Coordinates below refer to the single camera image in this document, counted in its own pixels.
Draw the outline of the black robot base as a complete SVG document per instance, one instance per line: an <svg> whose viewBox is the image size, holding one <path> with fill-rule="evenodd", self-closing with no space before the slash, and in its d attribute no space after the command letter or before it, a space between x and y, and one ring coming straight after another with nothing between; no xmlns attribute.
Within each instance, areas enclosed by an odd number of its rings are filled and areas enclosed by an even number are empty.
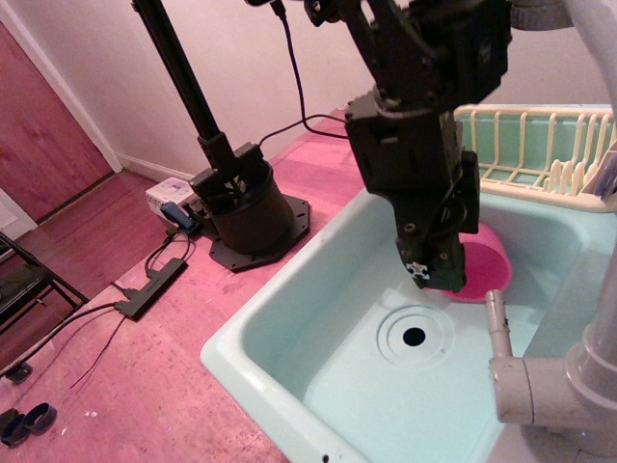
<svg viewBox="0 0 617 463"><path fill-rule="evenodd" d="M284 195L259 146L199 139L210 167L189 180L206 216L209 256L239 273L279 261L309 232L309 202Z"/></svg>

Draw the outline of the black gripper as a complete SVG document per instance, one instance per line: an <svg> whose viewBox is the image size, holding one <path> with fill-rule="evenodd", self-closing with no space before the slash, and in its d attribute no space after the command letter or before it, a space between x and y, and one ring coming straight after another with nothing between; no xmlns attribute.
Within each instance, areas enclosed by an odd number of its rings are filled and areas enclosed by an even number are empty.
<svg viewBox="0 0 617 463"><path fill-rule="evenodd" d="M479 166L452 113L380 107L354 99L345 130L367 192L393 208L396 247L418 288L459 292L467 283L459 232L477 233Z"/></svg>

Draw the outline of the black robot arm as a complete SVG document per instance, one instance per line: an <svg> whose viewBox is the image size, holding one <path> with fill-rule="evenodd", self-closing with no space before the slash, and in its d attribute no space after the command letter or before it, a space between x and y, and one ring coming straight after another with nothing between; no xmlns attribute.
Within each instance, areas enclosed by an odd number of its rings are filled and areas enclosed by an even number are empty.
<svg viewBox="0 0 617 463"><path fill-rule="evenodd" d="M233 149L218 128L174 28L158 1L133 5L198 131L209 168L192 178L211 255L243 266L278 259L302 236L304 207L281 193L255 144ZM365 189L386 199L398 255L416 285L461 291L464 233L479 222L477 155L465 150L454 111L500 83L511 40L507 1L308 1L315 25L346 24L374 89L345 113L346 139Z"/></svg>

